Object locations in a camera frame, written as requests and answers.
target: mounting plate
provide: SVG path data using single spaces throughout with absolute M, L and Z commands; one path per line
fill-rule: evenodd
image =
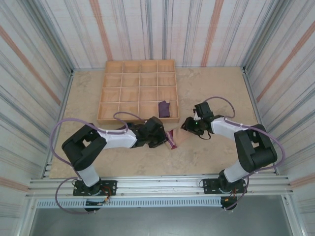
M 91 188 L 88 188 L 82 180 L 76 180 L 73 188 L 74 196 L 115 196 L 117 190 L 116 180 L 101 180 L 100 187 L 95 194 L 91 194 Z
M 245 181 L 241 180 L 233 183 L 233 189 L 228 192 L 224 192 L 220 189 L 219 180 L 217 178 L 205 178 L 202 180 L 204 194 L 228 194 L 232 193 L 233 189 L 236 189 L 236 193 L 243 193 L 245 190 Z

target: gray floor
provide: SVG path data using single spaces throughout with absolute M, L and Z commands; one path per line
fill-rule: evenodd
M 37 210 L 31 236 L 290 236 L 280 196 L 245 197 L 218 207 L 112 208 L 96 215 Z

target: beige table surface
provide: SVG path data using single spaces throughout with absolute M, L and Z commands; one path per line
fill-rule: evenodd
M 96 122 L 99 97 L 104 71 L 75 72 L 64 118 L 80 118 Z M 180 126 L 192 116 L 194 105 L 210 96 L 223 96 L 235 107 L 234 121 L 243 124 L 256 124 L 252 104 L 239 67 L 176 68 L 180 122 L 164 124 L 165 130 Z M 231 115 L 227 103 L 219 99 L 209 101 L 215 115 Z M 64 155 L 61 145 L 75 133 L 82 124 L 66 122 L 62 125 L 57 141 L 56 152 Z M 102 125 L 101 128 L 115 129 L 119 125 Z M 170 150 L 166 145 L 150 149 L 115 148 L 100 153 L 93 165 L 101 177 L 113 176 L 160 176 L 214 174 L 234 164 L 237 160 L 235 143 L 223 136 L 212 135 L 211 140 L 201 140 L 192 136 L 177 149 Z M 74 177 L 74 171 L 53 159 L 50 178 Z

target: small purple item in tray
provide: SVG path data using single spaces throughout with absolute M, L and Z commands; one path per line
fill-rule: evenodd
M 158 117 L 159 118 L 170 117 L 169 103 L 167 103 L 166 101 L 162 101 L 158 104 Z

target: wooden tray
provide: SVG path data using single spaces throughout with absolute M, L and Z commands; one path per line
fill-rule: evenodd
M 170 103 L 170 117 L 158 117 L 158 103 Z M 113 124 L 116 112 L 130 112 L 146 120 L 152 116 L 162 122 L 179 122 L 174 60 L 125 60 L 106 63 L 97 122 Z M 127 122 L 138 119 L 118 114 Z

